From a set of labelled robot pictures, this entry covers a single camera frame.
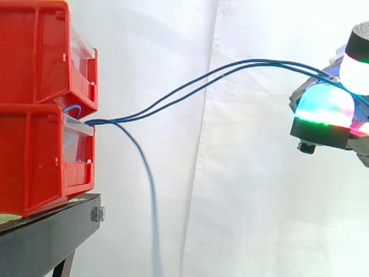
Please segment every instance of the white curtain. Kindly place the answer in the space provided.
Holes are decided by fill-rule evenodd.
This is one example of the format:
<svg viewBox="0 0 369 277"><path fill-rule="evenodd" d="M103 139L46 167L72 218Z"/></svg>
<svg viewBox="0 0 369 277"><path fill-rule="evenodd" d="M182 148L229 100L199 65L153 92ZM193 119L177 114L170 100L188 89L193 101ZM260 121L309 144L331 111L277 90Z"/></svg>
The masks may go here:
<svg viewBox="0 0 369 277"><path fill-rule="evenodd" d="M239 59L324 67L352 26L369 20L362 0L70 4L100 52L96 117L104 118L142 110ZM288 97L305 79L282 69L244 70L206 97L126 125L155 175L166 277L369 274L369 170L350 152L319 148L305 156L289 136ZM142 162L118 129L97 132L95 191L107 217L77 251L72 276L151 276Z"/></svg>
<svg viewBox="0 0 369 277"><path fill-rule="evenodd" d="M362 1L220 0L211 68L245 58L324 67ZM306 77L248 69L208 89L183 277L369 274L368 177L354 153L296 150L288 97Z"/></svg>

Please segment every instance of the blue cable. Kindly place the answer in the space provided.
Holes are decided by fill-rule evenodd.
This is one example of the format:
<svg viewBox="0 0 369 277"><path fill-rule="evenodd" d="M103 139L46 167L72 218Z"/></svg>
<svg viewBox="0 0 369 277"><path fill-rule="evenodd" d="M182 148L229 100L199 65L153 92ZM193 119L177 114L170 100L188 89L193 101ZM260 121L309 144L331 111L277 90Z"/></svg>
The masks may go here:
<svg viewBox="0 0 369 277"><path fill-rule="evenodd" d="M232 63L229 63L227 65L224 65L224 66L221 66L217 69L214 69L210 72L208 72L207 74L204 74L184 85L182 85L181 87L175 89L174 91L168 93L167 95L165 95L164 97L160 98L158 101L156 101L155 103L153 103L151 106L149 106L148 108L138 112L138 113L135 113L135 114L132 114L132 115L129 115L129 116L126 116L126 117L122 117L122 118L117 118L117 119L120 119L120 120L123 120L123 119L129 119L129 118L134 118L136 116L139 116L141 114L144 114L145 112L151 110L152 108L154 108L155 106L157 106L159 103L161 103L162 101L166 100L167 98L169 98L170 96L172 96L173 94L183 90L184 88L187 88L189 87L190 85L192 84L195 84L207 77L209 77L210 75L214 74L214 73L217 73L219 71L222 71L226 68L230 68L230 67L233 67L233 66L236 66L236 65L241 65L241 64L244 64L244 63L252 63L252 62L266 62L266 63L280 63L280 64L286 64L286 65L292 65L292 66L299 66L301 68L306 68L308 70L312 70L312 71L315 71L317 72L318 74L320 74L322 77L331 77L331 75L329 73L326 73L320 69L317 69L317 68L314 68L312 66L308 66L308 65L304 65L303 63L299 63L299 62L291 62L291 61L278 61L278 60L273 60L273 59L245 59L245 60L241 60L241 61L237 61L237 62L232 62Z"/></svg>
<svg viewBox="0 0 369 277"><path fill-rule="evenodd" d="M265 59L250 59L250 60L245 60L245 61L239 61L239 62L235 62L235 63L230 63L228 65L222 66L218 69L215 69L199 78L196 78L195 80L188 82L187 84L177 88L176 90L170 92L169 94L165 95L164 97L162 97L161 99L159 99L157 102L155 102L154 104L152 104L150 107L140 111L139 113L130 115L128 117L122 117L122 118L117 118L117 119L113 119L113 120L107 120L107 119L93 119L93 120L89 120L86 121L87 124L89 125L104 125L104 124L113 124L115 126L117 126L120 130L122 130L123 132L126 133L126 135L130 138L130 140L135 144L135 146L138 148L140 155L142 157L142 160L144 161L144 165L146 168L146 172L148 174L149 177L149 182L150 182L150 193L151 193L151 204L152 204L152 264L153 264L153 276L154 277L161 277L163 276L163 269L162 269L162 264L161 264L161 257L160 257L160 244L159 244L159 223L158 223L158 219L157 219L157 204L156 204L156 191L155 191L155 184L154 184L154 180L153 180L153 176L150 170L150 167L148 165L148 162L146 160L146 157L140 147L140 145L137 143L137 141L130 135L130 133L123 128L122 126L120 126L119 123L124 123L124 122L132 122L132 121L137 121L140 119L144 119L147 117L150 117L153 114L158 113L159 111L168 108L172 105L175 105L183 100L185 100L186 98L190 97L191 95L201 91L202 89L210 86L211 84L221 80L222 78L229 76L230 74L236 73L240 70L243 69L247 69L247 68L254 68L254 67L265 67L265 66L272 66L272 67L277 67L277 68L284 68L284 69L288 69L294 72L298 72L301 74L305 74L309 77L315 78L319 81L323 81L325 83L328 83L330 85L333 85L337 88L341 88L347 92L349 92L353 98L360 100L361 102L365 103L368 107L369 107L369 103L368 101L366 101L362 96L360 95L356 95L352 92L350 92L349 90L347 90L341 83L335 82L333 80L330 80L328 78L331 78L331 76L329 74L327 74L326 72L323 72L319 69L314 69L310 66L307 65L302 65L299 63L294 63L294 62L288 62L288 61L272 61L271 60L265 60ZM153 107L157 106L159 103L161 103L162 101L164 101L165 99L167 99L168 97L172 96L173 94L175 94L176 92L182 90L183 88L188 87L191 84L196 83L199 80L202 80L208 76L210 76L213 73L219 72L225 68L231 67L231 66L235 66L235 65L239 65L242 63L249 63L249 62L256 62L254 64L250 64L250 65L244 65L244 66L240 66L238 68L235 68L233 70L230 70L224 74L222 74L221 76L216 77L215 79L213 79L212 81L200 86L199 88L193 90L192 92L188 93L187 95L174 100L173 102L170 102L166 105L164 105L161 108L158 108L154 111L151 111L150 113L147 113L145 115L142 115L139 117L139 115L144 114L145 112L151 110ZM306 69L310 69L312 71L317 72L318 74L313 74L298 68L295 68L293 66L300 66Z"/></svg>
<svg viewBox="0 0 369 277"><path fill-rule="evenodd" d="M149 163L146 159L146 156L137 142L137 140L122 126L117 124L114 121L107 120L107 119L100 119L104 121L106 124L113 124L118 127L121 131L123 131L128 138L133 142L133 144L137 147L142 160L145 165L146 173L149 177L150 182L150 196L151 196L151 209L152 209L152 267L153 267L153 277L162 277L163 276L163 267L161 263L161 256L160 256L160 238L159 238L159 221L157 218L157 203L156 203L156 190L155 190L155 183L154 178L149 166Z"/></svg>
<svg viewBox="0 0 369 277"><path fill-rule="evenodd" d="M71 105L69 107L66 107L64 110L63 110L63 113L67 114L69 111L72 111L72 110L78 110L78 113L76 115L76 118L80 117L81 115L81 112L82 112L82 108L80 105Z"/></svg>
<svg viewBox="0 0 369 277"><path fill-rule="evenodd" d="M277 68L284 68L284 69L288 69L288 70L291 70L291 71L294 71L294 72L298 72L298 73L301 73L301 74L304 74L304 75L307 75L309 77L312 77L312 78L315 78L317 80L320 80L320 81L323 81L325 83L328 83L330 85L333 85L337 88L341 88L347 92L349 92L353 98L355 99L358 99L360 100L361 102L365 103L368 107L369 107L369 103L368 101L366 101L362 96L360 95L357 95L357 94L354 94L354 93L351 93L349 90L347 90L341 83L337 83L335 81L332 81L332 80L329 80L327 78L324 78L320 75L316 75L316 74L313 74L313 73L310 73L310 72L307 72L307 71L304 71L304 70L301 70L301 69L298 69L298 68L294 68L292 66L288 66L288 65L283 65L283 64L280 64L280 63L265 63L265 62L261 62L261 63L253 63L253 64L250 64L250 65L244 65L244 66L240 66L238 68L235 68L235 69L232 69L224 74L222 74L221 76L218 76L217 78L213 79L212 81L200 86L199 88L195 89L194 91L188 93L187 95L173 101L173 102L170 102L166 105L164 105L163 107L160 107L150 113L147 113L145 115L142 115L140 117L132 117L132 116L129 116L129 118L117 118L117 119L112 119L112 121L116 122L116 123L125 123L125 122L132 122L132 121L137 121L137 120L141 120L141 119L144 119L144 118L147 118L147 117L150 117L151 115L153 114L156 114L158 113L159 111L165 109L165 108L168 108L172 105L175 105L183 100L185 100L186 98L190 97L191 95L203 90L204 88L210 86L211 84L221 80L222 78L224 77L227 77L229 76L230 74L233 74L233 73L236 73L240 70L243 70L243 69L247 69L247 68L254 68L254 67L277 67ZM164 98L167 98L169 97L170 95L172 95L173 92L169 93L168 95L166 95L165 97L163 97L162 99ZM86 122L87 124L89 125L104 125L106 124L106 122L102 121L101 119L93 119L93 120L89 120Z"/></svg>

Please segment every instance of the glowing dome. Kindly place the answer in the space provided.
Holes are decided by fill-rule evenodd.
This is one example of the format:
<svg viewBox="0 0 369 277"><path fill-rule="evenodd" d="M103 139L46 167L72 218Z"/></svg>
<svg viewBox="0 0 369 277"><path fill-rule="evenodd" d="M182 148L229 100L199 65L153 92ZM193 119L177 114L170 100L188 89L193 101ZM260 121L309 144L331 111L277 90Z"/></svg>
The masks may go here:
<svg viewBox="0 0 369 277"><path fill-rule="evenodd" d="M304 93L295 117L350 128L354 111L355 103L348 92L332 85L317 84Z"/></svg>

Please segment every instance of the red storage bin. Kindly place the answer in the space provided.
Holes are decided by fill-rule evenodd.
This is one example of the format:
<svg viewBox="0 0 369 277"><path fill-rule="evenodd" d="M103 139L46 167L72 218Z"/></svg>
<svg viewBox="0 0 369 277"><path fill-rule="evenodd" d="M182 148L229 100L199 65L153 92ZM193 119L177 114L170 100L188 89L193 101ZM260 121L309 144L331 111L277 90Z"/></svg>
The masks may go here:
<svg viewBox="0 0 369 277"><path fill-rule="evenodd" d="M0 214L29 216L94 186L95 129L48 104L0 104Z"/></svg>
<svg viewBox="0 0 369 277"><path fill-rule="evenodd" d="M95 129L62 110L97 110L97 51L65 1L0 0L0 26L0 214L29 216L93 189Z"/></svg>
<svg viewBox="0 0 369 277"><path fill-rule="evenodd" d="M97 51L64 1L0 0L0 103L97 110Z"/></svg>

